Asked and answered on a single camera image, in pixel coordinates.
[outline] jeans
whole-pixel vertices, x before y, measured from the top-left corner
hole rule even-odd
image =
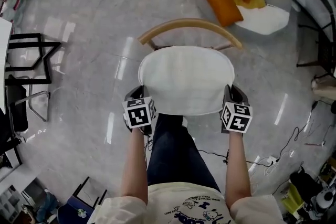
[[[51,194],[47,193],[43,205],[36,211],[36,222],[41,223],[46,220],[48,214],[57,207],[57,199]]]
[[[147,168],[148,186],[187,182],[220,191],[203,161],[182,116],[159,114]]]

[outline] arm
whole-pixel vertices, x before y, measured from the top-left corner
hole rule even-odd
[[[34,218],[34,216],[33,216],[33,214],[28,210],[28,215],[30,216],[30,218],[31,218],[31,222],[30,222],[30,224],[35,224],[36,223],[36,220],[35,220],[35,218]]]
[[[148,203],[144,137],[138,128],[134,128],[131,133],[127,161],[122,175],[121,196],[136,197]]]
[[[239,199],[250,197],[250,179],[246,165],[243,136],[230,131],[229,158],[226,171],[225,200],[230,209]]]

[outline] marble floor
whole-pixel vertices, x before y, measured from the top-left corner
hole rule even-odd
[[[319,68],[296,68],[298,59],[316,55],[316,34],[298,29],[302,13],[291,11],[286,28],[258,41],[244,40],[245,49],[223,51],[235,68],[235,84],[245,91],[254,109],[249,131],[244,135],[249,161],[267,164],[279,156],[296,126],[303,127],[311,105],[318,97],[310,90]],[[118,194],[129,131],[122,120],[121,102],[139,85],[138,67],[151,52],[133,40],[151,27],[176,18],[202,18],[195,0],[28,0],[22,32],[43,33],[46,40],[61,40],[51,59],[53,83],[48,88],[49,121],[43,123],[28,112],[29,129],[19,146],[23,162],[38,171],[38,179],[60,201],[65,201],[87,176],[109,196]],[[213,46],[224,42],[206,30],[173,30],[154,40],[158,45]],[[17,50],[10,60],[34,61],[37,51]],[[34,77],[43,76],[37,70]],[[46,113],[46,100],[34,100],[36,110]],[[249,164],[255,195],[271,194],[304,162],[316,175],[336,141],[329,129],[330,107],[320,102],[311,121],[283,151],[275,167]],[[189,117],[188,129],[199,149],[225,155],[228,137],[220,133],[217,114]],[[221,157],[201,153],[224,191],[226,165]],[[280,187],[276,197],[280,197]]]

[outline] shoe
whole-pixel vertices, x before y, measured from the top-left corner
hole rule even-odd
[[[188,120],[185,117],[183,117],[183,119],[182,119],[182,126],[186,127],[186,128],[188,126]]]

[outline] cream t-shirt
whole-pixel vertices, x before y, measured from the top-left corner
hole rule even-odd
[[[236,201],[229,211],[223,195],[191,183],[148,187],[148,205],[135,197],[105,199],[88,224],[284,224],[272,195]]]

